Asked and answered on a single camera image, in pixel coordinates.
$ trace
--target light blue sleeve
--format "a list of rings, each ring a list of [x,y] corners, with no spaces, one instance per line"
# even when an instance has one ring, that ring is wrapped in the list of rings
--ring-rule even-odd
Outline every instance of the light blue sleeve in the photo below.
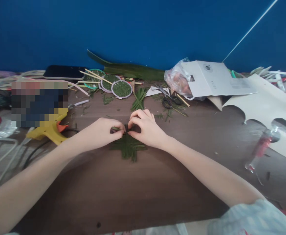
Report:
[[[286,216],[267,200],[231,207],[208,225],[208,235],[286,235]]]

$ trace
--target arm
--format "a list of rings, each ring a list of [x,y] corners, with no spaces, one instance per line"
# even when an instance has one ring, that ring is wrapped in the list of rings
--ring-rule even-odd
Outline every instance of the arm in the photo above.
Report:
[[[229,207],[240,203],[252,204],[257,199],[265,199],[256,188],[235,173],[167,136],[156,124],[154,115],[149,110],[137,110],[132,113],[129,129],[133,124],[139,125],[142,132],[129,132],[132,137],[174,156]]]
[[[121,130],[110,134],[111,127]],[[124,131],[119,121],[100,118],[3,184],[0,187],[0,234],[9,232],[23,218],[76,155],[120,139]]]

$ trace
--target finger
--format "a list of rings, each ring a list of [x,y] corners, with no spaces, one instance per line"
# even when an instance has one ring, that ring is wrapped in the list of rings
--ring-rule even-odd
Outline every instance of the finger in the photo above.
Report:
[[[108,119],[109,120],[109,123],[110,123],[110,128],[111,127],[117,127],[121,130],[124,130],[124,132],[126,131],[126,128],[125,126],[123,125],[122,122],[118,121],[118,120],[115,120],[115,119]]]
[[[141,133],[137,133],[137,132],[134,132],[134,131],[130,131],[130,132],[128,132],[128,134],[129,134],[130,136],[132,136],[134,139],[137,139],[138,141],[140,141]]]
[[[124,130],[120,130],[120,131],[117,131],[116,133],[110,134],[109,135],[110,142],[121,139],[123,134],[124,134]]]
[[[134,111],[134,112],[131,114],[130,119],[131,119],[132,117],[135,117],[135,116],[138,116],[140,119],[146,119],[146,118],[147,118],[146,113],[144,113],[143,110],[141,110],[141,109],[138,109],[138,110]]]
[[[117,121],[113,126],[123,130],[124,132],[126,132],[126,127],[123,125],[123,123],[121,123],[119,121]]]
[[[148,109],[144,109],[143,112],[150,118],[152,118],[152,114],[150,113],[150,111]]]
[[[132,118],[130,119],[130,121],[129,121],[129,123],[128,123],[128,129],[131,129],[132,126],[133,126],[133,124],[136,124],[136,125],[138,125],[140,128],[142,128],[142,127],[141,127],[141,125],[142,125],[142,120],[139,119],[138,117],[132,117]]]

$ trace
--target hand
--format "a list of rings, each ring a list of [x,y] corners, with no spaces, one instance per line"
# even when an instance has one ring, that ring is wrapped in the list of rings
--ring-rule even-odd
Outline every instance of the hand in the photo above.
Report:
[[[133,124],[138,125],[142,132],[137,133],[134,131],[128,132],[133,138],[141,141],[142,143],[162,149],[165,146],[168,136],[166,133],[156,124],[155,117],[150,113],[148,109],[138,109],[131,114],[128,128],[131,129]]]
[[[112,127],[117,127],[120,131],[110,134]],[[69,145],[76,151],[77,155],[82,152],[103,147],[117,139],[120,139],[125,131],[126,128],[118,120],[102,117],[63,142],[60,146]]]

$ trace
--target plastic bag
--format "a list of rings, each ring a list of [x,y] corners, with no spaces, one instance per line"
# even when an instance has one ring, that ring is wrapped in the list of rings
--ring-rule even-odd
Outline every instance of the plastic bag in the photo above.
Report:
[[[165,81],[172,90],[183,96],[193,97],[188,82],[191,81],[191,75],[186,72],[181,63],[189,62],[188,58],[180,60],[172,69],[165,71]]]

